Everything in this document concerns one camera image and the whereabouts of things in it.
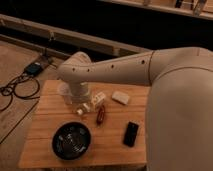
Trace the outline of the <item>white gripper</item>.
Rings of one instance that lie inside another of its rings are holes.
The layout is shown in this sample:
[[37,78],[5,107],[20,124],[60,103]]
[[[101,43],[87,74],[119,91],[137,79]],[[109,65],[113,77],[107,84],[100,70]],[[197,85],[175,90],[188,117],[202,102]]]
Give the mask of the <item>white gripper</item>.
[[91,92],[87,82],[73,83],[69,85],[69,88],[73,103],[87,103],[91,99]]

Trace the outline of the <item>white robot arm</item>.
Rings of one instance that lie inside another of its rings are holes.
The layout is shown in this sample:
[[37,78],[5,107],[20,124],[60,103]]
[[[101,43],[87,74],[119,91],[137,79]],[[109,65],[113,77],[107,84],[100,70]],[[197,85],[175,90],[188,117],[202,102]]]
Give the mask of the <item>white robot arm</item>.
[[148,171],[213,171],[213,51],[154,50],[93,62],[77,52],[59,66],[74,102],[90,82],[150,88],[145,112]]

